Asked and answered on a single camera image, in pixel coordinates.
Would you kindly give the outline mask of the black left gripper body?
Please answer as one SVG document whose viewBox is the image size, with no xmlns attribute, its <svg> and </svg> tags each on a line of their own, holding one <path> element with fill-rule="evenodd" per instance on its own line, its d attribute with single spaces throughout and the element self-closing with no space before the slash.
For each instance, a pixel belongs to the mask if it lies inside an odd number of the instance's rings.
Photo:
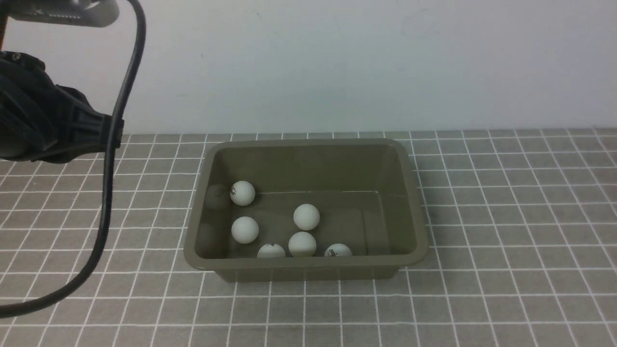
<svg viewBox="0 0 617 347">
<path fill-rule="evenodd" d="M 83 93 L 56 85 L 45 64 L 26 53 L 0 57 L 0 156 L 66 164 L 121 147 L 124 122 L 94 110 Z"/>
</svg>

